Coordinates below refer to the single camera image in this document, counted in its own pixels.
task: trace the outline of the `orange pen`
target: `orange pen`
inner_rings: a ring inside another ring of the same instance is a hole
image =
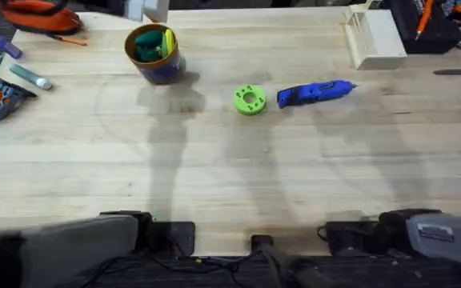
[[[421,33],[424,31],[424,28],[426,28],[428,19],[430,19],[430,16],[431,16],[432,6],[433,6],[433,0],[426,0],[426,2],[424,3],[423,16],[419,20],[419,26],[417,26],[417,35],[415,36],[416,41],[417,39],[419,39],[419,36],[421,36]]]
[[[68,42],[68,43],[77,44],[77,45],[81,45],[81,46],[86,46],[86,42],[83,41],[83,40],[78,40],[78,39],[75,39],[75,38],[70,38],[70,37],[65,37],[65,36],[51,35],[51,34],[47,34],[47,36],[51,37],[53,39],[56,39],[58,41]]]

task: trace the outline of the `yellow marker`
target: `yellow marker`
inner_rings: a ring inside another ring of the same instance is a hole
[[[166,49],[168,50],[168,54],[174,51],[175,43],[174,43],[174,33],[170,29],[166,29],[165,31],[165,38],[166,38]]]

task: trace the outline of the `white wooden block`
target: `white wooden block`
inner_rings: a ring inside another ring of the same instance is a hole
[[[389,10],[351,11],[345,31],[357,70],[392,70],[407,58]]]
[[[170,0],[127,0],[126,17],[141,22],[145,14],[153,22],[164,22],[168,18]]]

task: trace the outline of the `pen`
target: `pen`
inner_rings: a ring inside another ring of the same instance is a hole
[[[86,46],[86,42],[84,42],[83,40],[79,40],[79,39],[74,39],[74,38],[64,37],[64,36],[58,36],[58,35],[51,35],[51,34],[47,34],[47,37],[50,37],[50,38],[53,38],[53,39],[56,39],[56,40],[62,41],[62,42],[68,42],[68,43],[72,43],[72,44]]]
[[[14,44],[6,40],[3,36],[0,36],[0,49],[5,51],[14,59],[19,59],[22,56],[22,51]]]
[[[424,3],[423,16],[421,16],[421,19],[419,20],[419,25],[417,26],[417,35],[415,36],[416,41],[421,36],[421,33],[424,31],[424,28],[426,28],[428,19],[430,19],[432,5],[433,0],[426,0],[426,2]]]

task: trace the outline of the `blue handle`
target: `blue handle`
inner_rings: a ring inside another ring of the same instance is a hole
[[[355,88],[354,84],[344,80],[306,84],[279,91],[277,103],[282,109],[286,106],[300,106],[326,101],[341,98],[350,93],[353,88]]]

